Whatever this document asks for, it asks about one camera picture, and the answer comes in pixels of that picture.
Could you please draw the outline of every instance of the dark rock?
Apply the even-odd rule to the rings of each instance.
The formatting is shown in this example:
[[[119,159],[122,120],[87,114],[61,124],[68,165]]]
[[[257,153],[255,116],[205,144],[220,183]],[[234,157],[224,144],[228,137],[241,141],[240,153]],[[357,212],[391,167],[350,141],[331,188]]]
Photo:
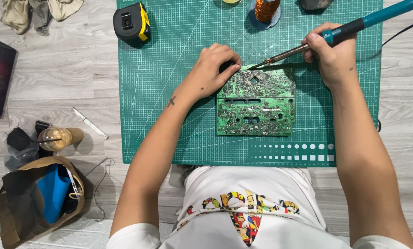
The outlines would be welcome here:
[[[297,0],[304,10],[326,9],[333,0]]]

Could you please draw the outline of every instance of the green circuit board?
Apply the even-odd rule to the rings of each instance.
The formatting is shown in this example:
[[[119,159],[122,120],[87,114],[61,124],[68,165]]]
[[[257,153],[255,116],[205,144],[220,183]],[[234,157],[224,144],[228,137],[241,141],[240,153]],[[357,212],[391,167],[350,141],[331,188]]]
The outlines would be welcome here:
[[[295,121],[294,69],[243,66],[217,95],[217,134],[291,136]]]

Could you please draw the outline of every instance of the fingernail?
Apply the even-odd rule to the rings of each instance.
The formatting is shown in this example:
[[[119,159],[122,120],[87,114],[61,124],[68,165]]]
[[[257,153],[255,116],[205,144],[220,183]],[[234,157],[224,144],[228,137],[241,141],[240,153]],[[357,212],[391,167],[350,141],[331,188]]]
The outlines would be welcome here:
[[[309,40],[309,41],[312,41],[312,40],[314,40],[314,39],[317,38],[317,37],[318,37],[318,35],[317,35],[316,33],[310,33],[310,34],[306,37],[306,39]]]

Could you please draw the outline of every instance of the tattoo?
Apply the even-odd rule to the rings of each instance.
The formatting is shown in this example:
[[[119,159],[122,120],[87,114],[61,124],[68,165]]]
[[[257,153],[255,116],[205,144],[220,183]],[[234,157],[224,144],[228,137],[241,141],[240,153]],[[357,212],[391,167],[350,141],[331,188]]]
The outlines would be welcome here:
[[[166,107],[169,107],[170,105],[174,105],[174,99],[176,98],[176,96],[170,98],[170,100],[168,101],[168,105]]]

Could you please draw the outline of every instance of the green cutting mat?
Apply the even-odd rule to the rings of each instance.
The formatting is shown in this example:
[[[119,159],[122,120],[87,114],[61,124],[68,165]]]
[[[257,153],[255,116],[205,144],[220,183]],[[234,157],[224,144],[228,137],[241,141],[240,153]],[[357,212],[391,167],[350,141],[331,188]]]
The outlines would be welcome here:
[[[123,162],[131,161],[202,48],[214,42],[228,44],[242,57],[243,65],[257,64],[298,46],[310,30],[325,21],[347,23],[383,5],[383,0],[335,0],[323,13],[305,14],[295,1],[282,0],[279,23],[270,30],[257,31],[246,19],[248,0],[237,5],[220,0],[144,0],[151,41],[136,49],[119,40]],[[132,3],[117,0],[117,8]],[[357,70],[375,123],[381,42],[381,24],[361,31],[357,37]],[[297,79],[296,122],[291,137],[218,136],[215,99],[210,97],[199,101],[186,118],[173,163],[335,166],[331,94],[321,81],[317,65],[303,63],[301,55],[283,63],[293,64]]]

